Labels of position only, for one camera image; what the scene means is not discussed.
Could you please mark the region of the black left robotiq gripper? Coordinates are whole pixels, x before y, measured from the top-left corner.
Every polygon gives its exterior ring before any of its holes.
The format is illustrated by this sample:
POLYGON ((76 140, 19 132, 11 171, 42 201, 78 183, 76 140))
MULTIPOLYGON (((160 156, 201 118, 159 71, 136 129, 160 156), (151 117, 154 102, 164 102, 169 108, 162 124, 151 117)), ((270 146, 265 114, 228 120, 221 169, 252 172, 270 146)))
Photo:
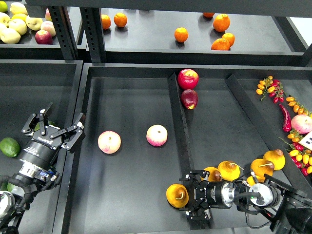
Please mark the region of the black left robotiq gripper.
POLYGON ((48 125, 52 106, 53 103, 50 102, 45 109, 29 116, 21 132, 32 137, 18 155, 18 160, 34 164, 45 171, 52 166, 60 148, 74 153, 85 138, 86 116, 84 113, 78 115, 72 126, 60 129, 54 125, 48 125))

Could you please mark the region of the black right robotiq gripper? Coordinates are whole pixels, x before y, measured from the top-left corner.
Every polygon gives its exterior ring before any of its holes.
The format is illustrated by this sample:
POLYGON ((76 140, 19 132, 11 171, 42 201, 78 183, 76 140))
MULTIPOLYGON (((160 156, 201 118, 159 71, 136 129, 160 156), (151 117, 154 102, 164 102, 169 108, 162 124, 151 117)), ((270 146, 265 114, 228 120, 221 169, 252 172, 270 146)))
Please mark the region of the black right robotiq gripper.
POLYGON ((179 181, 191 182, 194 199, 189 207, 180 208, 191 221, 205 221, 211 218, 210 209, 232 207, 232 184, 226 181, 208 182, 207 170, 190 170, 179 181))

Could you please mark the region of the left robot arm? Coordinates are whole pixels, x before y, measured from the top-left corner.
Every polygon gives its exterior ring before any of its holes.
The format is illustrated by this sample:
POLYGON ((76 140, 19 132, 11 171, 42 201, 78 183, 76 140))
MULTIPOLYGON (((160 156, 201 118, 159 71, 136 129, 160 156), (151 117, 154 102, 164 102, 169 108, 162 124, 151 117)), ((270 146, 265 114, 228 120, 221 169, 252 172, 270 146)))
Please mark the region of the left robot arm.
POLYGON ((23 163, 19 172, 13 176, 0 177, 1 184, 11 184, 21 190, 20 193, 0 193, 2 234, 17 234, 21 219, 35 196, 61 183, 61 175, 53 167, 60 149, 74 153, 85 138, 84 113, 80 113, 71 126, 61 129, 49 123, 50 108, 49 105, 38 113, 32 113, 21 130, 30 140, 17 155, 23 163))

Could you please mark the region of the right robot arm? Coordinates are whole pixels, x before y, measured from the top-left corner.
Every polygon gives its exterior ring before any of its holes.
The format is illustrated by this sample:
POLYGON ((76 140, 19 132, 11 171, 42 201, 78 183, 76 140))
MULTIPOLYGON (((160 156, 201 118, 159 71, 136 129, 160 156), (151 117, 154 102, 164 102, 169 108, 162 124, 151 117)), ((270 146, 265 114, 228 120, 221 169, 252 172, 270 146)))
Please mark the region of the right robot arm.
POLYGON ((249 170, 255 184, 238 178, 232 182, 209 182, 210 172, 192 170, 180 179, 190 186, 193 196, 182 208, 190 220, 208 220, 211 209, 229 209, 233 205, 246 216, 262 214, 275 234, 310 234, 312 201, 303 191, 268 175, 260 182, 249 170))

